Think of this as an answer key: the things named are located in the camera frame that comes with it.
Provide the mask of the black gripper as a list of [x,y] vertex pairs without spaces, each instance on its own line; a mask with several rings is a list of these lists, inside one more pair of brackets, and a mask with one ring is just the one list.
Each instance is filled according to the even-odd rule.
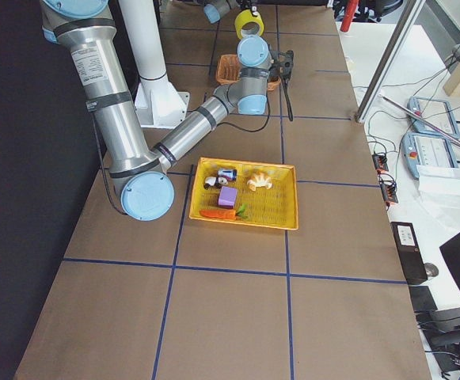
[[241,10],[257,11],[257,0],[239,0]]
[[294,67],[294,52],[288,50],[286,52],[271,50],[272,65],[271,77],[272,79],[290,79]]

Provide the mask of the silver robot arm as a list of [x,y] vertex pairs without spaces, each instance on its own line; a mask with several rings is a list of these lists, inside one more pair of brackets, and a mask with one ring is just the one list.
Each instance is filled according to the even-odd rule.
[[193,0],[191,3],[201,6],[203,12],[211,24],[214,24],[226,16],[233,9],[240,11],[249,10],[253,17],[258,16],[257,3],[246,0]]
[[124,23],[150,109],[161,108],[181,120],[153,147],[143,135],[135,103],[116,50],[116,24],[106,1],[43,1],[44,36],[67,48],[85,90],[97,143],[106,146],[112,166],[103,170],[111,205],[139,221],[162,217],[172,206],[167,171],[213,132],[233,111],[260,115],[268,106],[268,79],[288,79],[293,51],[272,50],[260,34],[245,34],[237,47],[235,83],[219,86],[195,111],[188,112],[169,82],[154,5],[123,1]]

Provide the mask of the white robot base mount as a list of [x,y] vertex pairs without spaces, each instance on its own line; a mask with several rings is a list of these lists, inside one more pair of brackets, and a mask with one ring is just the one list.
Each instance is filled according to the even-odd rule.
[[152,1],[120,1],[139,88],[135,109],[142,127],[173,129],[187,116],[190,93],[179,92],[169,81]]

